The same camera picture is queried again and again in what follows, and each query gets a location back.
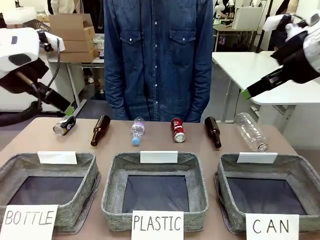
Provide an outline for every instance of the brown glass bottle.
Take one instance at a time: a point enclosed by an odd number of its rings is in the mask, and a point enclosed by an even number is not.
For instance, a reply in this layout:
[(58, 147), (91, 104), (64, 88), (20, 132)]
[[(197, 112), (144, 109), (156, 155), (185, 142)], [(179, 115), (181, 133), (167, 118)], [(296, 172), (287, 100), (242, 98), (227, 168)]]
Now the brown glass bottle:
[(215, 148), (221, 148), (220, 130), (216, 120), (212, 116), (208, 116), (204, 120), (204, 124), (209, 137), (213, 140)]
[(110, 117), (107, 115), (102, 115), (93, 129), (93, 137), (91, 141), (91, 146), (95, 147), (98, 145), (100, 139), (106, 134), (108, 127), (110, 125)]

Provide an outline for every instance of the floor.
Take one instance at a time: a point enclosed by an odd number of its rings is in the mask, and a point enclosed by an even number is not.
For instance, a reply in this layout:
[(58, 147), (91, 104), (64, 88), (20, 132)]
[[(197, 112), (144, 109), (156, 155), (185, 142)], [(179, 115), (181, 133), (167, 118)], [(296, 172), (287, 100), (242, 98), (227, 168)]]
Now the floor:
[[(229, 77), (226, 75), (226, 73), (219, 66), (212, 64), (210, 101), (202, 115), (202, 122), (208, 116), (212, 116), (216, 120), (221, 119), (228, 84)], [(86, 88), (81, 92), (80, 98), (90, 99), (94, 95), (94, 84), (89, 84), (86, 85)], [(109, 106), (109, 104), (104, 100), (97, 99), (99, 99), (99, 96), (95, 97), (95, 100), (89, 100), (88, 103), (84, 106), (83, 110), (78, 115), (78, 118), (97, 119), (102, 114), (112, 115), (112, 109)], [(253, 116), (253, 118), (256, 118), (256, 116), (250, 110), (251, 105), (253, 105), (252, 102), (244, 99), (241, 94), (239, 95), (239, 89), (236, 86), (234, 86), (232, 90), (232, 97), (230, 100), (230, 107), (227, 113), (227, 120), (233, 120), (234, 115), (241, 112), (248, 112)], [(0, 151), (31, 121), (32, 119), (19, 124), (0, 127)], [(320, 151), (316, 150), (297, 150), (297, 152), (300, 153), (302, 156), (306, 157), (307, 159), (317, 158), (318, 153), (320, 153)]]

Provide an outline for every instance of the can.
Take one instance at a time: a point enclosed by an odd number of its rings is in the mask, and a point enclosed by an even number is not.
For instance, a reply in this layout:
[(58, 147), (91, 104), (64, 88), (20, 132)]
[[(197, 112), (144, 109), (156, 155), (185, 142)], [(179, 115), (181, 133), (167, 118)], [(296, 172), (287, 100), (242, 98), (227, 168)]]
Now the can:
[(171, 120), (171, 129), (173, 133), (173, 139), (177, 143), (183, 143), (186, 139), (186, 132), (182, 125), (182, 120), (178, 117)]
[(64, 116), (54, 127), (53, 131), (58, 136), (63, 136), (76, 125), (74, 116)]

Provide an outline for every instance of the pocket flap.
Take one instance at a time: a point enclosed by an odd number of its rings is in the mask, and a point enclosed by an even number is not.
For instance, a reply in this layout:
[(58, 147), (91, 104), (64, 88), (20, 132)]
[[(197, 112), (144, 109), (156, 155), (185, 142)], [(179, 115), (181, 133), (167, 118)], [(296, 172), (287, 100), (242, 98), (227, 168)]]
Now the pocket flap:
[(184, 45), (196, 40), (196, 30), (170, 30), (170, 38)]
[(120, 39), (127, 44), (134, 44), (141, 40), (140, 30), (123, 30), (120, 33)]

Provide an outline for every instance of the blue denim jacket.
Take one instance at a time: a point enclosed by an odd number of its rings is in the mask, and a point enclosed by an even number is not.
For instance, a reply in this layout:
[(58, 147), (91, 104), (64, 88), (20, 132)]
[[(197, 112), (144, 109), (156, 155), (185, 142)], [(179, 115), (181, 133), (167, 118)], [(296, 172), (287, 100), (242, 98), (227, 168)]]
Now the blue denim jacket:
[(199, 122), (210, 98), (213, 0), (104, 1), (105, 95), (115, 119)]

